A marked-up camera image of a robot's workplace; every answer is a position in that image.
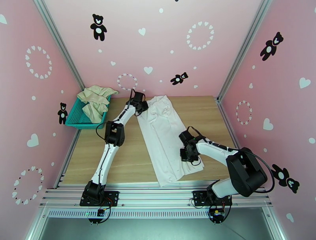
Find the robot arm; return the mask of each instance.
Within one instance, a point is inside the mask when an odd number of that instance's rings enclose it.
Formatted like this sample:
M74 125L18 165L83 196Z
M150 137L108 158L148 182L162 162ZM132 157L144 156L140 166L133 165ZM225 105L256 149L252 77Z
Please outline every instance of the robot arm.
M184 148L180 149L182 161L192 163L197 161L198 156L202 154L219 161L228 168L230 178L215 182L207 188L210 203L233 194L249 197L267 181L267 175L250 149L236 150L220 145L202 136L194 128L199 135L193 137L188 129L179 135L184 144Z
M143 100L143 96L143 93L135 92L132 98L131 92L129 101L116 120L106 122L103 155L91 181L85 187L80 206L101 206L104 203L107 175L116 152L125 140L124 126L133 115L136 113L139 115L148 109L148 104Z

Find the vent grille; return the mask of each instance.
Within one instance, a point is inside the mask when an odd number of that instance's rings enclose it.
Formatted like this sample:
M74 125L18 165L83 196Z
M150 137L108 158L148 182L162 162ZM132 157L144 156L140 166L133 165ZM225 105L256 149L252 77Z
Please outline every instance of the vent grille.
M97 217L97 209L58 209L51 208L48 216L51 218L104 218ZM139 219L179 219L179 218L208 218L208 211L205 209L111 209L111 218L139 218Z

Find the beige cloth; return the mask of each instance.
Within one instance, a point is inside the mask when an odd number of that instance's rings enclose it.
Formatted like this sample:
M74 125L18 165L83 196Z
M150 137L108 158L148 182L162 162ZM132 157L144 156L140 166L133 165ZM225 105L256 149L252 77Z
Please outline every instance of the beige cloth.
M82 110L87 115L92 123L101 123L104 112L107 112L106 105L109 104L107 97L119 92L111 89L93 85L85 88L82 92L77 94L82 102L88 103Z

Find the black mounting bracket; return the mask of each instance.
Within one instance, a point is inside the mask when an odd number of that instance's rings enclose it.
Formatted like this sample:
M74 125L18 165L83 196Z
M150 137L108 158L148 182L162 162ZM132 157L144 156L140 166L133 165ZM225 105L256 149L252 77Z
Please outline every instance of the black mounting bracket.
M207 194L207 190L205 191L193 191L193 201L196 207L198 206L222 206L223 202L225 206L231 206L231 196L226 196L220 199L217 199L216 202L211 203L209 200L209 195Z

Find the white cloth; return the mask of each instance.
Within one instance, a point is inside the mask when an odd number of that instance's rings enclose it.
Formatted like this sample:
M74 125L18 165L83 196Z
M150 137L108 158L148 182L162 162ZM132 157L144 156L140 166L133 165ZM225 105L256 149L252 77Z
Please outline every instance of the white cloth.
M203 170L202 161L198 166L181 161L184 146L179 135L186 128L168 97L154 97L147 103L148 110L137 119L160 186Z
M85 105L82 110L87 115L92 123L100 123L104 112L107 112L107 104L109 101L107 97L112 94L118 94L119 92L111 88L104 88L97 85L93 85L89 88L85 88L82 92L77 94Z

